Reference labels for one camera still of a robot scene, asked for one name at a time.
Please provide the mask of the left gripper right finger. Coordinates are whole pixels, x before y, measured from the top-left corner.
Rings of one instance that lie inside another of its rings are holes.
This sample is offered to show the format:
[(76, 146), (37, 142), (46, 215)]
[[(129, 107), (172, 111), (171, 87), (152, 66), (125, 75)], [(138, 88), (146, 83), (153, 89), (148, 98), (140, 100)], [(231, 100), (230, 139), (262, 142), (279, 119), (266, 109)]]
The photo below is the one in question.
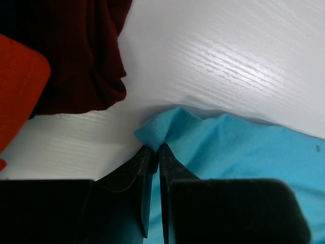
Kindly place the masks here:
[(200, 179), (158, 151), (165, 243), (309, 243), (294, 192), (276, 179)]

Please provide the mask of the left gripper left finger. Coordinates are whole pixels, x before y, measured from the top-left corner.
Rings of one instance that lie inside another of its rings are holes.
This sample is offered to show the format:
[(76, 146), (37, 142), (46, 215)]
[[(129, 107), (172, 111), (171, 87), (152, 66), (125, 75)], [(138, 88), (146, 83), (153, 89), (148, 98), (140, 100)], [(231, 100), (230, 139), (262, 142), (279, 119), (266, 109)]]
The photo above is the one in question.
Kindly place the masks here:
[(99, 180), (1, 181), (1, 243), (142, 243), (152, 164), (142, 147)]

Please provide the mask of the teal t shirt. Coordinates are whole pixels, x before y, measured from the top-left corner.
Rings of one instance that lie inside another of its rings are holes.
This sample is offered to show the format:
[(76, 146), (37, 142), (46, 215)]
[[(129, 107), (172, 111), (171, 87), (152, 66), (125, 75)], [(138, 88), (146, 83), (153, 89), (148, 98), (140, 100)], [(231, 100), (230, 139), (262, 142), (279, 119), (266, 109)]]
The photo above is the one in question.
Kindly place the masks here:
[(323, 139), (229, 114), (203, 119), (181, 107), (153, 117), (134, 135), (153, 151), (166, 143), (202, 179), (284, 181), (308, 221), (312, 243), (324, 243)]

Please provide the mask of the orange t shirt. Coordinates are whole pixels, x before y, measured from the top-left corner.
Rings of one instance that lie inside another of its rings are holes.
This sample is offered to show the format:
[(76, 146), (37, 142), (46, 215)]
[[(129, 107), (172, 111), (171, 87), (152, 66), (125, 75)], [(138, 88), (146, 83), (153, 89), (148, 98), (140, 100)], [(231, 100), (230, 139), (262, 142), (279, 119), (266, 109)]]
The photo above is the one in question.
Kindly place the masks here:
[(42, 54), (1, 34), (1, 152), (33, 113), (50, 72)]

